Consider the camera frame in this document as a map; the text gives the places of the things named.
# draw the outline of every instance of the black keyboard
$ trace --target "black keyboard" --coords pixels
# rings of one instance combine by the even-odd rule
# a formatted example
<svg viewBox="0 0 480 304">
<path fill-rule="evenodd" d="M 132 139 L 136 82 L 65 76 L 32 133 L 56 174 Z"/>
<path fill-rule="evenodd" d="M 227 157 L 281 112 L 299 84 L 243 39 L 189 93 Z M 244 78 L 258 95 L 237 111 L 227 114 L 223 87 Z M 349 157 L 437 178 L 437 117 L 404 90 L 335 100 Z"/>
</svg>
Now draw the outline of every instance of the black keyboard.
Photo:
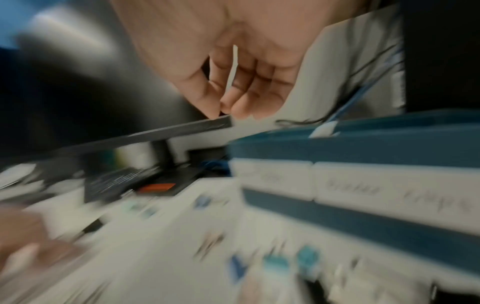
<svg viewBox="0 0 480 304">
<path fill-rule="evenodd" d="M 103 201 L 106 203 L 119 200 L 130 189 L 136 189 L 155 179 L 161 170 L 126 168 L 85 179 L 85 203 Z"/>
</svg>

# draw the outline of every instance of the monitor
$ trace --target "monitor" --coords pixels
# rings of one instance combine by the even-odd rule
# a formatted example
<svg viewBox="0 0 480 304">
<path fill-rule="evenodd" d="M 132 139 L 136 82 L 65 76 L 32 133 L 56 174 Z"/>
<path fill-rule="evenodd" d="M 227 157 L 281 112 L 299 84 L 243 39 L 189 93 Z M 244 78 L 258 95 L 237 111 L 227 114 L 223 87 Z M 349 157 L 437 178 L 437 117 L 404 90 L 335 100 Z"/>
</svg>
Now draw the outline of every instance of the monitor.
<svg viewBox="0 0 480 304">
<path fill-rule="evenodd" d="M 38 14 L 1 50 L 0 163 L 72 156 L 232 125 L 207 119 L 137 57 L 107 1 Z"/>
</svg>

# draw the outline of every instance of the wall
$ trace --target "wall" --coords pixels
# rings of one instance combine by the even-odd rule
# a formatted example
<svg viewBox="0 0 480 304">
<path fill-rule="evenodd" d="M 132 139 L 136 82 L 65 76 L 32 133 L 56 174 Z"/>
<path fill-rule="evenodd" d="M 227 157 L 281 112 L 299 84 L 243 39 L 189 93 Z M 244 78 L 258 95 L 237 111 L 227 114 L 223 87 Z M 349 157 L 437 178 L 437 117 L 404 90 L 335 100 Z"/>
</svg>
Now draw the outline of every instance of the wall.
<svg viewBox="0 0 480 304">
<path fill-rule="evenodd" d="M 382 36 L 396 6 L 377 12 L 371 27 L 369 39 L 359 60 L 358 67 L 370 60 L 376 53 L 377 43 Z M 370 14 L 357 18 L 354 29 L 359 38 Z M 222 146 L 229 141 L 251 134 L 277 128 L 276 119 L 306 120 L 320 118 L 332 106 L 338 87 L 347 73 L 348 48 L 346 28 L 348 21 L 325 28 L 309 49 L 303 61 L 295 88 L 282 109 L 273 117 L 256 121 L 252 118 L 234 120 L 229 129 L 181 136 L 170 140 L 170 146 L 177 161 L 186 161 L 185 151 L 189 149 Z M 398 29 L 393 31 L 389 44 L 398 40 Z M 237 67 L 236 58 L 232 71 Z M 230 74 L 230 81 L 235 72 Z M 351 117 L 371 117 L 394 114 L 390 103 L 390 77 L 382 79 L 365 97 L 364 101 L 352 108 Z"/>
</svg>

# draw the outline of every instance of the hand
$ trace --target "hand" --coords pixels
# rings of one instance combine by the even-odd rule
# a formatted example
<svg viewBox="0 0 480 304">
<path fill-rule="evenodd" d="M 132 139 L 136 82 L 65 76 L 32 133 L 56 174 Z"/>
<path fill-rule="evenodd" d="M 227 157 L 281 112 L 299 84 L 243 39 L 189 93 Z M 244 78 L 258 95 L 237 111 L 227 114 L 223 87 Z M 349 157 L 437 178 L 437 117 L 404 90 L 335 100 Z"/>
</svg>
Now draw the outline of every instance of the hand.
<svg viewBox="0 0 480 304">
<path fill-rule="evenodd" d="M 39 245 L 39 266 L 49 266 L 81 253 L 79 248 L 69 243 L 49 239 L 41 215 L 20 209 L 0 208 L 0 272 L 10 255 L 33 243 Z"/>
<path fill-rule="evenodd" d="M 307 49 L 364 0 L 110 0 L 139 56 L 209 118 L 274 114 Z M 226 91 L 238 46 L 238 67 Z M 201 66 L 210 56 L 210 81 Z"/>
</svg>

